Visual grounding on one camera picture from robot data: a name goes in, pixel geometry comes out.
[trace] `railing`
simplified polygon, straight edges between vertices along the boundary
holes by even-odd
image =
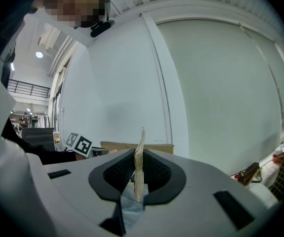
[[[8,84],[8,91],[30,96],[48,98],[50,88],[10,79]]]

